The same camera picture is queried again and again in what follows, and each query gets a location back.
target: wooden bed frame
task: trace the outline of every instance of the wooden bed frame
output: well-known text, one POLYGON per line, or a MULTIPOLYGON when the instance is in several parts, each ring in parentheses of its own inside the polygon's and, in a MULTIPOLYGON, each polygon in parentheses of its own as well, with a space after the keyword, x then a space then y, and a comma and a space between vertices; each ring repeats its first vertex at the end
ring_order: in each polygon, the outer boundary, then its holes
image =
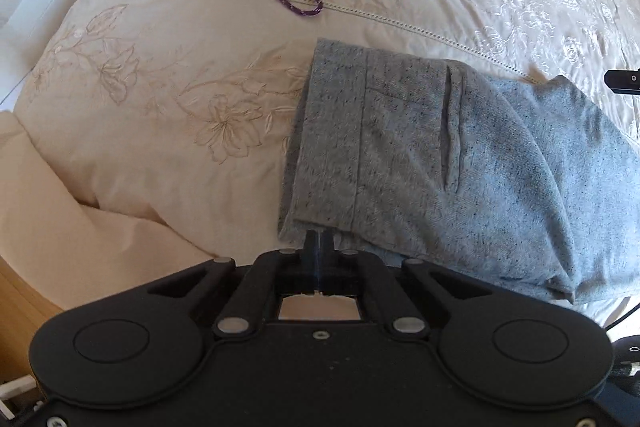
POLYGON ((61 311, 0 258, 0 383, 30 374, 31 337, 61 311))

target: bed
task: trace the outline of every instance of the bed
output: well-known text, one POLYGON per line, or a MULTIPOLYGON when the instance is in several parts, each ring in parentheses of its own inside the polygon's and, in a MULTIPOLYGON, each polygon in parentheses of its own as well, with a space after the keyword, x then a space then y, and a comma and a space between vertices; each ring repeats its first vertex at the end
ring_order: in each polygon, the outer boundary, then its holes
MULTIPOLYGON (((77 0, 0 114, 4 261, 66 309, 289 246, 280 183, 318 38, 526 82, 563 74, 640 151, 638 100, 603 81, 640 64, 640 0, 324 2, 300 18, 275 0, 77 0)), ((604 325, 638 302, 577 308, 604 325)), ((611 334, 638 330, 637 314, 611 334)))

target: cable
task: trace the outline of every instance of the cable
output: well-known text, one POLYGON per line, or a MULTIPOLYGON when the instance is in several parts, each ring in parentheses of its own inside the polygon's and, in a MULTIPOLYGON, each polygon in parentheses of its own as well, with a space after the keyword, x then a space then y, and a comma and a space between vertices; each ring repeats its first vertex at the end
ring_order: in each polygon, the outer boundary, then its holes
POLYGON ((631 314, 633 314, 634 312, 637 312, 638 310, 640 310, 640 304, 634 306, 633 309, 631 309, 631 311, 626 312, 624 315, 622 315, 622 317, 613 321, 609 326, 604 328, 604 330, 609 331, 611 328, 615 328, 618 324, 620 324, 620 322, 628 319, 631 316, 631 314))

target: screw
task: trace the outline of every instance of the screw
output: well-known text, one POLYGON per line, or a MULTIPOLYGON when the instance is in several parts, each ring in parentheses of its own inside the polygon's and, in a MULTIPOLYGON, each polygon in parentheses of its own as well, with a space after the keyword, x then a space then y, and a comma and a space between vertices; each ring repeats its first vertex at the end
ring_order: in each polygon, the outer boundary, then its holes
POLYGON ((47 427, 66 427, 66 422, 58 416, 52 416, 47 420, 47 427))
POLYGON ((424 329, 424 321, 418 317, 400 317, 394 320, 394 329, 400 333, 420 333, 424 329))
POLYGON ((319 330, 314 331, 314 334, 312 336, 316 341, 325 341, 331 336, 331 334, 329 333, 329 331, 319 330))
POLYGON ((242 317, 226 317, 218 323, 218 329, 228 335, 236 335, 248 330, 249 322, 242 317))

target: folded clothing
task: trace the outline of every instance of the folded clothing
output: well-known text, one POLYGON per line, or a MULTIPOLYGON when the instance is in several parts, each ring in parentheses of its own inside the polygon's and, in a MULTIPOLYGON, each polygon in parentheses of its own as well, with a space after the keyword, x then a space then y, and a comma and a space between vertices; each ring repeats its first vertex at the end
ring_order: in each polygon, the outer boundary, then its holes
POLYGON ((543 299, 640 291, 640 159, 566 78, 319 41, 278 231, 428 261, 543 299))

